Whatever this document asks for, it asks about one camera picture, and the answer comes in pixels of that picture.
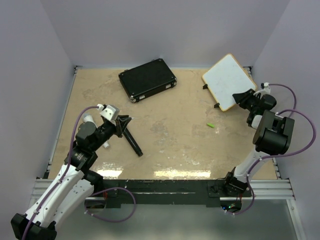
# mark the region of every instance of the gray floor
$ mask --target gray floor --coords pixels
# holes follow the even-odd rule
[[[100,214],[120,219],[132,205]],[[83,204],[58,230],[57,240],[296,240],[285,200],[258,200],[243,215],[202,205],[138,205],[133,217],[108,223],[84,214]]]

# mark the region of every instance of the tan table surface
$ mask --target tan table surface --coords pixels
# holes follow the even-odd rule
[[[78,114],[97,104],[115,105],[120,114],[135,117],[128,129],[143,152],[138,157],[124,137],[113,136],[110,148],[101,147],[91,167],[105,179],[223,178],[253,148],[255,130],[246,124],[249,112],[238,106],[226,112],[214,109],[213,96],[202,89],[207,69],[173,69],[176,87],[138,103],[129,101],[118,78],[122,71],[78,70],[49,179],[55,178],[67,156]],[[98,125],[102,123],[96,109],[88,112]],[[253,178],[277,179],[273,163],[269,161]]]

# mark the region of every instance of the metal frame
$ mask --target metal frame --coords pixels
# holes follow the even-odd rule
[[[68,93],[68,98],[64,106],[63,114],[61,117],[61,121],[58,127],[57,135],[53,143],[52,147],[52,152],[50,154],[49,158],[49,163],[47,167],[46,173],[50,171],[51,168],[51,163],[54,157],[54,153],[56,150],[56,146],[58,143],[58,138],[60,135],[60,131],[62,128],[62,124],[64,121],[64,117],[67,111],[69,99],[72,93],[72,89],[75,83],[75,79],[77,76],[77,71],[78,69],[83,68],[82,66],[75,66],[74,68],[74,75],[71,83],[71,87]],[[244,67],[249,75],[251,76],[251,67]],[[255,193],[255,199],[257,200],[286,200],[287,206],[290,212],[291,220],[295,229],[295,233],[297,236],[298,240],[305,240],[306,239],[306,234],[303,229],[303,225],[296,207],[296,202],[295,202],[295,196],[291,187],[291,183],[289,179],[281,179],[278,164],[276,160],[273,158],[273,165],[274,165],[274,170],[277,176],[277,180],[252,180],[251,185]],[[53,180],[51,179],[37,179],[35,181],[35,185],[32,191],[31,199],[29,206],[31,207],[36,201],[40,198],[40,196],[45,192],[45,190],[48,188],[48,186],[51,184]],[[87,197],[87,200],[91,201],[99,201],[103,199],[103,197]],[[227,200],[234,200],[234,197],[220,197],[221,201],[227,201]],[[251,197],[243,197],[242,199],[252,199]]]

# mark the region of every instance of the table top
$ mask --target table top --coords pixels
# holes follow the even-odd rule
[[[79,69],[54,152],[49,179],[55,178],[67,156],[75,120],[88,106],[111,104],[121,115],[134,117],[128,129],[142,149],[138,157],[127,140],[113,136],[101,147],[91,169],[105,179],[217,179],[240,164],[254,147],[255,130],[249,114],[238,106],[222,112],[202,75],[207,69],[172,69],[177,85],[131,103],[118,73],[124,69]],[[96,109],[88,111],[97,125]],[[273,163],[266,163],[254,179],[277,179]]]

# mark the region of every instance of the gray wall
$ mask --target gray wall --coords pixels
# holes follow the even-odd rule
[[[72,64],[39,0],[0,7],[0,238],[24,213],[48,164],[72,80]]]
[[[297,109],[320,126],[320,1],[291,0],[278,25],[253,66],[257,83],[282,83],[297,94]],[[285,89],[272,88],[278,109],[292,107],[292,96]],[[296,119],[289,152],[300,149],[311,139],[311,127],[302,117]],[[278,161],[284,178],[290,177],[296,203],[309,240],[319,239],[320,148],[319,137],[305,153]]]
[[[289,0],[41,0],[76,65],[252,66]]]

